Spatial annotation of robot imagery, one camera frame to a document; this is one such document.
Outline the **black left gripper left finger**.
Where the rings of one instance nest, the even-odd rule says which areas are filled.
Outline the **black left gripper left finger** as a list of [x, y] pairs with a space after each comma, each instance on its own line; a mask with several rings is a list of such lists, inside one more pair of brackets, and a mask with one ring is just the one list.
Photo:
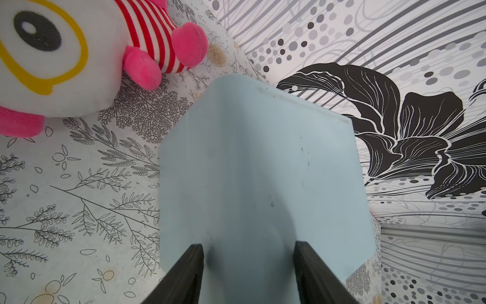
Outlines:
[[192, 244], [143, 304], [198, 304], [204, 272], [202, 244]]

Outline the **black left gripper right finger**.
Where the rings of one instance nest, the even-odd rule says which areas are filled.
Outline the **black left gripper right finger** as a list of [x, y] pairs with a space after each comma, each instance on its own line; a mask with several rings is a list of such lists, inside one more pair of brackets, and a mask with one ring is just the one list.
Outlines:
[[305, 241], [297, 241], [293, 262], [299, 299], [304, 304], [347, 304], [358, 301]]

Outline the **light blue drawer cabinet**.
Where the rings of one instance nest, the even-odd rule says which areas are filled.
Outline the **light blue drawer cabinet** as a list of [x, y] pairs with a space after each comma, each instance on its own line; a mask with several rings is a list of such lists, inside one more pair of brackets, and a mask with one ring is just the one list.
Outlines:
[[201, 244], [201, 303], [298, 303], [297, 241], [340, 282], [377, 249], [353, 124], [343, 115], [225, 75], [159, 155], [159, 264], [168, 271]]

